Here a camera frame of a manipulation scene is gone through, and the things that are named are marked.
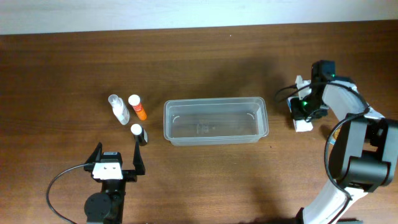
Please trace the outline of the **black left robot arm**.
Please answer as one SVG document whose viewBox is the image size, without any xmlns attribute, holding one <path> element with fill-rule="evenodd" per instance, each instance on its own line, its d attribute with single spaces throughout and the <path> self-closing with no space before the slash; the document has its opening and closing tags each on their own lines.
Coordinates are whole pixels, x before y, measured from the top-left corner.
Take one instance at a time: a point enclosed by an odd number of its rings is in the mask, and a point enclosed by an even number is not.
<svg viewBox="0 0 398 224">
<path fill-rule="evenodd" d="M 140 144 L 135 143 L 132 162 L 133 170 L 123 170 L 122 155 L 119 152 L 103 152 L 98 143 L 86 160 L 84 170 L 101 184 L 101 191 L 88 197 L 84 211 L 87 223 L 122 223 L 126 184 L 137 182 L 137 177 L 146 174 L 141 157 Z"/>
</svg>

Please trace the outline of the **white green medicine box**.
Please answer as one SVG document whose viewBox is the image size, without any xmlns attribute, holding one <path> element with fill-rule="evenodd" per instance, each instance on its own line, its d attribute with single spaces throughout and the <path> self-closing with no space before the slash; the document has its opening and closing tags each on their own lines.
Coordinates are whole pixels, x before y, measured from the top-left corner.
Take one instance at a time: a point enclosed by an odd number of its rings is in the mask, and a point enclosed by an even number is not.
<svg viewBox="0 0 398 224">
<path fill-rule="evenodd" d="M 297 96 L 291 96 L 291 97 L 287 98 L 287 104 L 288 104 L 291 116 L 293 116 L 293 106 L 290 101 L 292 99 L 296 99 L 296 98 L 298 99 Z M 304 119 L 300 119 L 300 120 L 293 119 L 293 124 L 294 124 L 295 131 L 297 133 L 307 132 L 307 131 L 311 131 L 313 129 L 312 123 L 306 122 Z"/>
</svg>

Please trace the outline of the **small jar gold lid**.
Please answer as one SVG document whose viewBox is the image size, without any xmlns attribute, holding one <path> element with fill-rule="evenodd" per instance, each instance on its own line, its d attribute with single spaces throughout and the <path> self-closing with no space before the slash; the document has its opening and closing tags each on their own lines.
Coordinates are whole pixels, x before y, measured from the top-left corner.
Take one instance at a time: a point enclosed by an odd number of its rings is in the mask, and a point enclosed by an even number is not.
<svg viewBox="0 0 398 224">
<path fill-rule="evenodd" d="M 334 145 L 334 144 L 335 144 L 336 139 L 337 139 L 337 137 L 338 137 L 338 135 L 339 135 L 339 132 L 340 132 L 340 129 L 337 129 L 337 130 L 333 133 L 333 135 L 332 135 L 332 137 L 331 137 L 331 140 L 330 140 L 330 144 L 331 144 L 331 145 Z"/>
</svg>

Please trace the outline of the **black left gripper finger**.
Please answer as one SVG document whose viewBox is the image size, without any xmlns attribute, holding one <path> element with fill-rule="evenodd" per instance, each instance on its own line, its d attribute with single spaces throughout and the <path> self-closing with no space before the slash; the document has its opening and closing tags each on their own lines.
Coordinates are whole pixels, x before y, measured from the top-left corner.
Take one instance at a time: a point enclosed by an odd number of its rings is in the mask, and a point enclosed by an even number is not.
<svg viewBox="0 0 398 224">
<path fill-rule="evenodd" d="M 95 148 L 95 150 L 92 152 L 92 154 L 89 156 L 89 158 L 86 160 L 86 164 L 93 164 L 95 162 L 100 161 L 102 155 L 102 143 L 99 142 Z"/>
<path fill-rule="evenodd" d="M 134 158 L 133 158 L 133 166 L 135 168 L 136 175 L 145 175 L 146 174 L 146 168 L 144 165 L 144 162 L 141 157 L 141 152 L 139 148 L 139 142 L 136 141 L 135 147 L 134 147 Z"/>
</svg>

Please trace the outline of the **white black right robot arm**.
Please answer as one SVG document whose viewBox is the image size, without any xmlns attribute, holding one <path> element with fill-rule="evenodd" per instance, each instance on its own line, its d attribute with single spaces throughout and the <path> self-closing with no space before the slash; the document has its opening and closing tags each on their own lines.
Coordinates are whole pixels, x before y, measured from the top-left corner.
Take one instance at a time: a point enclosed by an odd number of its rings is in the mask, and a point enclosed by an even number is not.
<svg viewBox="0 0 398 224">
<path fill-rule="evenodd" d="M 311 78 L 296 77 L 286 98 L 297 132 L 334 112 L 338 123 L 328 135 L 324 166 L 328 180 L 315 200 L 296 214 L 296 223 L 339 223 L 359 199 L 389 185 L 397 165 L 397 121 L 374 110 L 354 81 L 340 77 L 335 63 L 312 64 Z"/>
</svg>

